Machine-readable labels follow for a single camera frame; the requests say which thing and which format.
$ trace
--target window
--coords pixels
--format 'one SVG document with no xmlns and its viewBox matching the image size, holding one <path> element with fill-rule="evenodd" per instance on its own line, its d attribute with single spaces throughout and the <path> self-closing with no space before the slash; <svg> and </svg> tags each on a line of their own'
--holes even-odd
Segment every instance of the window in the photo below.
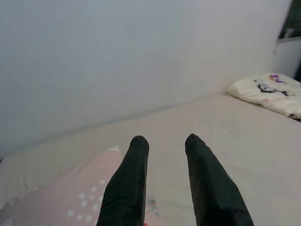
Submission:
<svg viewBox="0 0 301 226">
<path fill-rule="evenodd" d="M 293 0 L 280 39 L 301 37 L 301 0 Z"/>
</svg>

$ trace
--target white bed sheet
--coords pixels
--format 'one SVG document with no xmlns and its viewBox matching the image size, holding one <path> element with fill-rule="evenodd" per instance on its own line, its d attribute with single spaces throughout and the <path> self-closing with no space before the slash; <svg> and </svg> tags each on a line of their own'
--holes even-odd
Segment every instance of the white bed sheet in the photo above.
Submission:
<svg viewBox="0 0 301 226">
<path fill-rule="evenodd" d="M 199 135 L 239 187 L 255 225 L 301 222 L 301 124 L 226 95 L 90 129 L 14 154 L 0 164 L 0 208 L 135 135 L 150 144 L 147 193 L 170 226 L 195 226 L 184 142 Z"/>
</svg>

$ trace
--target pink blanket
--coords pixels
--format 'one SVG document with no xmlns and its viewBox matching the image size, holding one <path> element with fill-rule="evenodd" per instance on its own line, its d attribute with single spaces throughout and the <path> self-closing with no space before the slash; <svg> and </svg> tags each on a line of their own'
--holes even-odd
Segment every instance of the pink blanket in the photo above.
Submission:
<svg viewBox="0 0 301 226">
<path fill-rule="evenodd" d="M 0 211 L 0 226 L 95 226 L 106 185 L 121 160 L 119 149 L 111 148 L 16 197 Z M 145 225 L 163 226 L 155 200 L 147 197 L 146 203 Z"/>
</svg>

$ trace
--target white wall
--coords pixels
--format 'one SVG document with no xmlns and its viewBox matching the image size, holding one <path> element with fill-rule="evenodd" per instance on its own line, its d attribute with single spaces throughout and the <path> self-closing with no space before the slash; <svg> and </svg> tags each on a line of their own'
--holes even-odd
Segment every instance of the white wall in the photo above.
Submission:
<svg viewBox="0 0 301 226">
<path fill-rule="evenodd" d="M 285 74 L 293 78 L 301 60 L 301 40 L 281 42 L 277 45 L 272 71 Z"/>
<path fill-rule="evenodd" d="M 270 71 L 289 4 L 0 1 L 0 156 Z"/>
</svg>

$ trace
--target mattress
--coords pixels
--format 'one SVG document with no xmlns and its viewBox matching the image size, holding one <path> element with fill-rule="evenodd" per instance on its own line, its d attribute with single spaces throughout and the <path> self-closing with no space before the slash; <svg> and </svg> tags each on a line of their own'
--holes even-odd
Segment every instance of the mattress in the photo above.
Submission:
<svg viewBox="0 0 301 226">
<path fill-rule="evenodd" d="M 89 129 L 11 155 L 0 164 L 0 208 L 10 198 L 135 135 L 150 144 L 147 194 L 170 226 L 195 226 L 184 142 L 190 133 L 212 149 L 239 187 L 255 225 L 301 222 L 301 124 L 227 95 L 202 98 Z"/>
</svg>

